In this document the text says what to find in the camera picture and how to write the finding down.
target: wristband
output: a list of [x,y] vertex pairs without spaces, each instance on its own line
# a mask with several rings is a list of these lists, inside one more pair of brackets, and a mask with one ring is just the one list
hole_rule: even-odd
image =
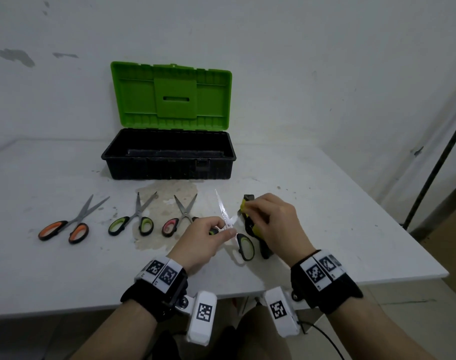
[[362,291],[341,263],[327,250],[317,250],[291,268],[291,286],[311,307],[329,315],[349,297],[363,298]]
[[135,277],[121,297],[134,300],[153,315],[157,322],[172,317],[177,300],[186,295],[188,275],[176,261],[158,257],[151,260]]

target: person's right hand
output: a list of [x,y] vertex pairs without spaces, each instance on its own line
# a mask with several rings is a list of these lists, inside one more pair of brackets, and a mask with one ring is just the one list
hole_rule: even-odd
[[260,228],[268,247],[290,267],[315,252],[293,205],[272,193],[245,203],[245,212]]

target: black pole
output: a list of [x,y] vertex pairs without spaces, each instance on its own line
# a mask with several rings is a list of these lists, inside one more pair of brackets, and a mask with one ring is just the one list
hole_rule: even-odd
[[403,227],[405,230],[408,229],[408,226],[410,225],[411,220],[413,219],[413,216],[415,216],[415,213],[418,210],[420,203],[422,203],[422,200],[425,197],[425,194],[428,192],[428,189],[430,188],[433,181],[435,180],[435,177],[438,174],[438,172],[440,171],[441,166],[443,165],[443,163],[445,163],[445,160],[447,159],[448,154],[450,154],[450,151],[453,149],[453,146],[455,145],[455,143],[456,143],[456,130],[453,133],[453,135],[451,136],[450,141],[448,142],[447,146],[445,147],[445,150],[443,150],[443,152],[441,153],[437,163],[433,167],[432,172],[428,176],[425,184],[423,185],[422,190],[418,194],[418,197],[416,198],[415,203],[411,207],[411,210],[408,213],[408,216],[405,219],[405,222],[403,223],[403,225],[401,225],[401,227]]

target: open toolbox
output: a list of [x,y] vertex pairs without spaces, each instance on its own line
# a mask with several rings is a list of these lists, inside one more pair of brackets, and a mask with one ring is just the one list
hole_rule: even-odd
[[113,179],[229,179],[231,72],[112,62],[122,129],[101,155]]

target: tabletop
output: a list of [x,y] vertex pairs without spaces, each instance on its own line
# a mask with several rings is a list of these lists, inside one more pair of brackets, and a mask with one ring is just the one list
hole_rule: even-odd
[[[168,198],[198,193],[192,215],[219,216],[215,189],[231,216],[243,194],[272,192],[292,203],[313,245],[331,251],[359,284],[447,275],[314,146],[234,145],[237,160],[231,179],[223,181],[116,181],[100,158],[108,144],[19,140],[0,151],[0,316],[116,306],[141,268],[165,255],[187,225],[171,239],[161,236],[171,214],[180,216],[175,200]],[[153,233],[136,237],[135,222],[119,236],[109,236],[116,217],[134,213],[136,192],[143,203],[154,190],[160,198],[144,212],[153,218]],[[74,218],[91,194],[93,204],[110,198],[83,220],[90,227],[83,242],[69,244],[74,225],[49,241],[38,239],[47,224]],[[279,285],[290,286],[290,271],[278,257],[264,260],[257,249],[254,260],[239,265],[233,247],[225,245],[189,278],[188,294],[207,290],[219,298],[237,297]]]

